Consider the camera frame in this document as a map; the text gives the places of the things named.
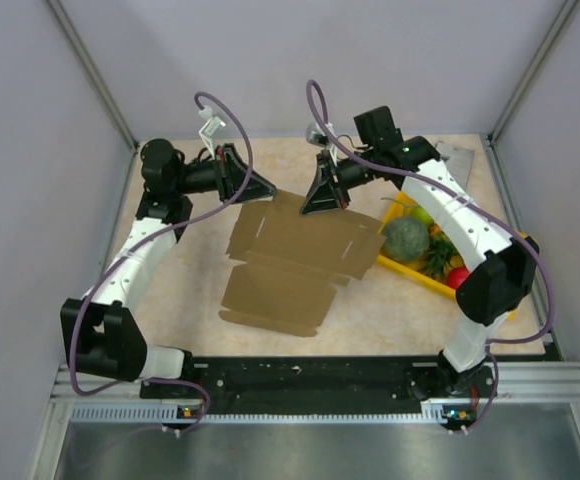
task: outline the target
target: green melon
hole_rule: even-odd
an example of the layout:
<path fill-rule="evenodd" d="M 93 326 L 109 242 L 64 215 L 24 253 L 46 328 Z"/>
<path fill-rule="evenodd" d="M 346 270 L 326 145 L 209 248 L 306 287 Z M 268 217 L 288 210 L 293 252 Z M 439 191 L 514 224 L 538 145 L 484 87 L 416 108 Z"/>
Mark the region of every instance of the green melon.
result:
<path fill-rule="evenodd" d="M 430 245 L 425 224 L 415 217 L 390 220 L 383 229 L 386 242 L 383 253 L 399 263 L 410 263 L 421 258 Z"/>

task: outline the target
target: metal bracket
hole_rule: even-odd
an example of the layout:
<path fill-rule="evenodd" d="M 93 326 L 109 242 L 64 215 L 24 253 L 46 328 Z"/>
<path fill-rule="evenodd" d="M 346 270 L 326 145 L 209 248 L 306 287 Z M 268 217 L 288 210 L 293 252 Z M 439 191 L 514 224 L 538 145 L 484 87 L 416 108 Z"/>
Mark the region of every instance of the metal bracket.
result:
<path fill-rule="evenodd" d="M 169 423 L 186 424 L 194 419 L 179 418 L 180 407 L 165 404 L 77 404 L 72 412 L 75 423 Z M 420 424 L 446 423 L 441 405 L 422 405 L 421 413 L 391 415 L 207 415 L 203 423 L 234 424 Z"/>

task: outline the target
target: cable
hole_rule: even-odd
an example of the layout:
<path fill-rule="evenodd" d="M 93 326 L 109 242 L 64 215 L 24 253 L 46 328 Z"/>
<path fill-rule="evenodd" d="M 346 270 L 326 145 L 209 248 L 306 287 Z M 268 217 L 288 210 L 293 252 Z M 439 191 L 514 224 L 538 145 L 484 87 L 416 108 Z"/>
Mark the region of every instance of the cable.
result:
<path fill-rule="evenodd" d="M 437 182 L 436 180 L 433 180 L 431 178 L 428 178 L 424 175 L 420 175 L 420 174 L 415 173 L 415 172 L 410 172 L 409 170 L 402 170 L 400 168 L 387 167 L 385 165 L 379 165 L 376 163 L 369 162 L 368 160 L 365 160 L 364 158 L 361 158 L 360 156 L 358 156 L 354 152 L 350 151 L 348 148 L 346 148 L 346 146 L 343 143 L 341 143 L 337 139 L 337 137 L 335 137 L 332 134 L 332 132 L 330 132 L 330 130 L 328 130 L 328 128 L 326 128 L 326 124 L 325 124 L 324 120 L 319 116 L 319 112 L 317 111 L 317 108 L 314 104 L 314 99 L 312 98 L 312 89 L 317 91 L 317 94 L 319 95 L 319 98 L 322 102 L 322 105 L 325 104 L 325 97 L 323 96 L 323 91 L 321 90 L 321 87 L 319 86 L 319 84 L 315 80 L 308 80 L 308 82 L 306 84 L 306 95 L 308 97 L 308 105 L 310 107 L 310 111 L 312 112 L 312 115 L 313 115 L 315 121 L 317 122 L 319 127 L 321 127 L 321 130 L 325 133 L 325 135 L 328 137 L 328 140 L 330 140 L 330 142 L 332 142 L 334 145 L 336 145 L 336 147 L 339 150 L 341 150 L 343 153 L 348 155 L 349 158 L 351 158 L 355 162 L 357 162 L 365 167 L 371 168 L 373 170 L 377 170 L 379 172 L 403 175 L 404 177 L 410 177 L 410 178 L 415 178 L 417 180 L 421 180 L 422 182 L 425 182 L 429 185 L 432 185 L 435 188 L 438 188 L 442 192 L 450 195 L 450 197 L 452 197 L 452 198 L 458 197 L 458 195 L 454 191 L 452 191 L 450 188 L 448 188 L 444 184 Z M 457 200 L 460 203 L 464 204 L 467 208 L 469 208 L 473 212 L 484 217 L 489 222 L 494 223 L 495 225 L 504 229 L 507 233 L 510 234 L 510 236 L 512 236 L 515 240 L 517 240 L 528 251 L 530 256 L 533 258 L 533 260 L 537 264 L 539 272 L 541 273 L 541 276 L 543 277 L 543 280 L 544 280 L 545 285 L 546 285 L 546 294 L 548 297 L 548 313 L 547 313 L 547 319 L 546 319 L 545 325 L 537 333 L 535 333 L 534 335 L 531 335 L 529 337 L 515 338 L 515 339 L 494 338 L 494 339 L 489 339 L 488 343 L 519 344 L 519 343 L 533 342 L 534 340 L 540 339 L 546 333 L 548 333 L 550 331 L 550 329 L 552 328 L 552 325 L 554 323 L 554 310 L 555 310 L 554 309 L 554 289 L 552 287 L 552 281 L 550 280 L 550 276 L 548 275 L 548 269 L 547 269 L 547 266 L 545 265 L 545 262 L 539 256 L 539 254 L 535 251 L 535 249 L 532 248 L 532 246 L 520 234 L 518 234 L 513 228 L 508 226 L 505 222 L 502 222 L 501 220 L 499 220 L 498 218 L 496 218 L 492 214 L 479 208 L 475 204 L 467 201 L 463 197 L 458 197 Z"/>
<path fill-rule="evenodd" d="M 208 394 L 207 390 L 205 388 L 203 388 L 201 385 L 197 385 L 196 383 L 192 383 L 192 382 L 186 382 L 185 380 L 171 380 L 168 382 L 159 382 L 159 383 L 164 383 L 164 384 L 167 383 L 169 385 L 171 385 L 171 384 L 183 385 L 185 387 L 194 388 L 195 390 L 198 390 L 199 392 L 201 392 L 201 395 L 203 395 L 203 397 L 204 397 L 203 410 L 197 416 L 197 418 L 195 419 L 194 422 L 192 422 L 190 424 L 185 424 L 185 423 L 181 424 L 182 427 L 186 426 L 187 428 L 180 430 L 180 432 L 182 434 L 185 434 L 185 433 L 188 433 L 189 431 L 197 428 L 199 426 L 199 424 L 201 423 L 201 420 L 203 420 L 203 418 L 208 413 L 208 410 L 210 409 L 210 395 Z M 75 465 L 75 467 L 77 469 L 83 470 L 83 469 L 86 469 L 88 467 L 91 467 L 93 464 L 98 462 L 101 457 L 103 457 L 108 452 L 110 452 L 110 450 L 116 448 L 117 446 L 119 446 L 120 444 L 122 444 L 123 442 L 128 440 L 130 437 L 133 437 L 137 433 L 142 433 L 142 432 L 146 432 L 146 431 L 154 431 L 154 430 L 165 431 L 164 429 L 167 430 L 168 427 L 157 426 L 157 425 L 148 425 L 148 426 L 133 429 L 130 432 L 126 433 L 125 435 L 122 435 L 118 439 L 113 440 L 112 442 L 108 443 L 105 447 L 103 447 L 101 450 L 99 450 L 95 455 L 91 455 L 88 458 L 88 460 L 85 462 L 82 462 L 77 458 L 77 455 L 75 452 L 75 445 L 74 445 L 74 436 L 71 436 L 71 438 L 68 440 L 70 442 L 70 450 L 69 450 L 70 451 L 70 460 L 72 461 L 72 463 Z"/>
<path fill-rule="evenodd" d="M 241 194 L 244 192 L 244 190 L 248 186 L 248 182 L 250 182 L 250 178 L 252 177 L 252 170 L 254 167 L 254 157 L 252 154 L 252 145 L 250 144 L 250 139 L 248 138 L 248 134 L 246 133 L 245 129 L 243 128 L 243 125 L 241 124 L 239 119 L 232 113 L 232 111 L 230 111 L 230 109 L 223 104 L 223 102 L 221 102 L 218 98 L 216 98 L 214 95 L 211 95 L 209 93 L 197 92 L 195 94 L 194 101 L 197 104 L 197 106 L 199 107 L 199 109 L 203 109 L 203 105 L 201 104 L 201 101 L 200 101 L 201 98 L 206 98 L 206 99 L 210 100 L 211 102 L 215 103 L 219 108 L 221 108 L 223 110 L 223 112 L 230 118 L 230 120 L 232 120 L 234 122 L 237 129 L 239 130 L 239 133 L 241 133 L 241 136 L 243 137 L 243 141 L 246 144 L 246 150 L 248 152 L 248 168 L 246 170 L 246 175 L 243 179 L 243 183 L 241 184 L 239 189 L 235 192 L 235 194 L 232 197 L 230 197 L 223 205 L 220 205 L 219 207 L 217 207 L 213 210 L 210 210 L 209 212 L 206 212 L 203 215 L 199 215 L 198 217 L 191 218 L 189 220 L 186 220 L 185 222 L 177 223 L 174 225 L 169 225 L 167 227 L 162 228 L 161 230 L 158 230 L 157 232 L 155 232 L 151 235 L 146 236 L 141 241 L 139 241 L 138 243 L 133 245 L 130 249 L 128 249 L 128 254 L 130 254 L 130 255 L 133 254 L 134 252 L 136 252 L 137 250 L 139 250 L 141 247 L 143 247 L 148 242 L 151 242 L 152 240 L 157 238 L 159 235 L 163 235 L 164 233 L 168 233 L 172 230 L 177 230 L 179 228 L 186 227 L 188 225 L 192 225 L 193 223 L 200 222 L 202 220 L 205 220 L 207 218 L 212 217 L 213 215 L 216 215 L 217 213 L 221 212 L 222 210 L 225 210 L 228 206 L 232 205 L 233 203 L 235 203 L 237 201 L 237 199 L 241 196 Z M 79 387 L 79 382 L 77 380 L 77 365 L 76 365 L 77 364 L 77 343 L 79 341 L 79 332 L 81 331 L 81 325 L 83 324 L 83 319 L 85 317 L 85 313 L 86 313 L 90 303 L 92 303 L 92 299 L 97 294 L 99 289 L 101 289 L 101 287 L 110 278 L 110 276 L 115 272 L 115 270 L 117 270 L 123 264 L 123 262 L 125 262 L 125 260 L 127 258 L 128 257 L 126 255 L 124 255 L 124 256 L 120 257 L 119 259 L 117 259 L 117 261 L 114 262 L 112 265 L 110 265 L 110 267 L 108 267 L 108 269 L 104 272 L 104 274 L 101 276 L 101 278 L 97 281 L 97 283 L 92 287 L 90 292 L 88 292 L 88 294 L 84 298 L 83 303 L 81 304 L 81 308 L 79 309 L 79 313 L 77 314 L 77 319 L 75 321 L 74 328 L 72 330 L 72 339 L 70 340 L 70 352 L 68 355 L 68 357 L 69 357 L 68 364 L 69 364 L 69 368 L 70 368 L 70 384 L 72 385 L 72 388 L 77 395 L 81 395 L 81 396 L 95 395 L 103 390 L 106 390 L 107 388 L 112 387 L 113 385 L 117 385 L 117 384 L 121 383 L 120 381 L 113 381 L 113 382 L 107 383 L 105 385 L 102 385 L 101 387 L 98 387 L 98 388 L 95 388 L 92 390 L 81 389 L 81 387 Z M 149 380 L 153 383 L 172 384 L 172 381 L 170 381 L 170 380 L 166 381 L 165 379 L 151 378 Z"/>
<path fill-rule="evenodd" d="M 477 427 L 477 425 L 479 425 L 479 423 L 483 421 L 483 419 L 490 411 L 490 408 L 492 407 L 492 402 L 494 402 L 494 399 L 497 396 L 497 388 L 499 387 L 499 364 L 497 363 L 497 358 L 492 353 L 490 353 L 490 345 L 486 345 L 486 356 L 492 361 L 492 373 L 493 373 L 492 392 L 488 397 L 486 406 L 483 407 L 483 410 L 481 410 L 481 413 L 477 416 L 475 421 L 472 422 L 472 424 L 469 427 L 466 427 L 466 429 L 463 430 L 466 435 L 472 432 Z"/>
<path fill-rule="evenodd" d="M 352 148 L 354 148 L 355 150 L 367 150 L 367 149 L 368 149 L 368 147 L 365 147 L 365 146 L 357 146 L 357 145 L 355 145 L 355 144 L 354 144 L 354 141 L 352 140 L 352 137 L 351 137 L 350 135 L 347 135 L 347 134 L 345 134 L 345 133 L 344 133 L 344 134 L 342 134 L 342 135 L 339 135 L 339 136 L 337 136 L 337 140 L 338 140 L 338 139 L 340 139 L 340 138 L 347 138 L 347 139 L 348 139 L 348 141 L 350 142 L 350 145 L 351 145 L 351 146 L 352 146 Z"/>

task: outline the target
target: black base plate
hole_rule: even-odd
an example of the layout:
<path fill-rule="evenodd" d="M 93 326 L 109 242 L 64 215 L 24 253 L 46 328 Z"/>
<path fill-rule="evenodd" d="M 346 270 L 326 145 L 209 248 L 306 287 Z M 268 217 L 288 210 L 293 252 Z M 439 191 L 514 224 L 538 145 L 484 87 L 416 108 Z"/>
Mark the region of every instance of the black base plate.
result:
<path fill-rule="evenodd" d="M 198 357 L 186 380 L 212 398 L 212 414 L 372 415 L 419 413 L 413 379 L 434 375 L 417 357 Z M 490 395 L 489 368 L 476 376 L 480 396 Z M 148 384 L 141 398 L 195 398 L 192 389 Z M 435 396 L 448 396 L 435 392 Z M 470 392 L 453 398 L 466 398 Z"/>

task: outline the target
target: metal plate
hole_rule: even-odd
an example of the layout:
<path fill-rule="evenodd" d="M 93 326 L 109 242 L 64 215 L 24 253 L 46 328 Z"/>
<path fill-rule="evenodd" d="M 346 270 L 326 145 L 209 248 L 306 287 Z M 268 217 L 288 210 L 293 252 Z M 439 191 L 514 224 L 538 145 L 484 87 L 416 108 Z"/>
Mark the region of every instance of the metal plate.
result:
<path fill-rule="evenodd" d="M 496 405 L 467 438 L 430 425 L 211 424 L 180 440 L 141 431 L 75 468 L 71 456 L 92 459 L 136 428 L 71 424 L 55 478 L 580 480 L 568 405 Z"/>

